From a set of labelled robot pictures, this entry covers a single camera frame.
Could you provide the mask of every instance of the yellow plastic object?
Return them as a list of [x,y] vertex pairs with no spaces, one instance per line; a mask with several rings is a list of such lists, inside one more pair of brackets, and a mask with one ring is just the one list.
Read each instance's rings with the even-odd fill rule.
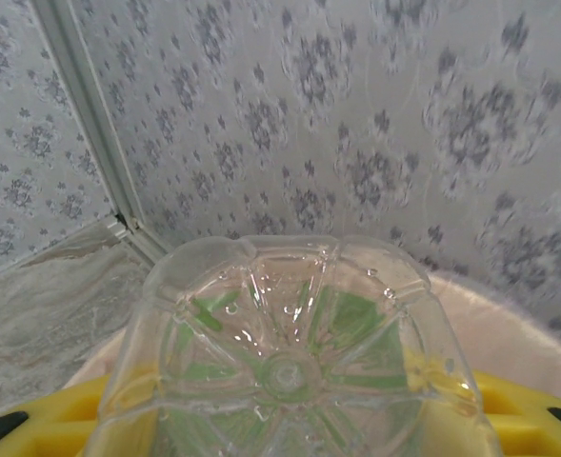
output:
[[[561,408],[561,399],[485,373],[475,372],[475,379],[506,456],[561,457],[561,422],[548,411]],[[0,441],[0,457],[81,457],[107,380],[97,378],[13,408],[26,411],[29,419]],[[133,439],[113,443],[116,448],[105,454],[140,455],[154,433],[154,419],[145,414],[126,424],[133,427]]]

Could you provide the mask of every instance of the marble surface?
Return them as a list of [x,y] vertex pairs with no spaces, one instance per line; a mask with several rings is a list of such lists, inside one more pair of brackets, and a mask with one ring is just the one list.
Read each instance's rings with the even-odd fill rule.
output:
[[100,225],[0,277],[0,412],[61,388],[129,320],[147,268]]

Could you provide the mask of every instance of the gray floral pattern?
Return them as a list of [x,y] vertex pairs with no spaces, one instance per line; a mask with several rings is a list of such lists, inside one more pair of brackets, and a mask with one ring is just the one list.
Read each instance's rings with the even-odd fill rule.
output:
[[0,2],[0,271],[111,211],[28,2]]
[[[561,2],[547,3],[73,0],[165,240],[365,233],[561,335]],[[12,141],[58,141],[30,122],[39,143]],[[26,149],[45,164],[40,150]]]

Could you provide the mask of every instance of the yellow tray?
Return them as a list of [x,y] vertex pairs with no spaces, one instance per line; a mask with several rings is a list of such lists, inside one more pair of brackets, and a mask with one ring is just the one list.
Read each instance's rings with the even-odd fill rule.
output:
[[[475,379],[506,456],[561,457],[561,399],[485,373],[475,372]],[[24,411],[28,419],[0,439],[0,457],[80,456],[96,427],[107,380],[97,378],[8,411]],[[20,414],[11,418],[21,420]]]

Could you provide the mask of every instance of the wall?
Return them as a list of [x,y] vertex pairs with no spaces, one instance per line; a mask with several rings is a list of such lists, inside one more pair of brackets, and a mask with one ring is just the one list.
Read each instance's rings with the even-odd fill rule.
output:
[[167,241],[366,233],[561,335],[561,1],[72,4]]
[[1,0],[0,271],[110,212],[29,2]]

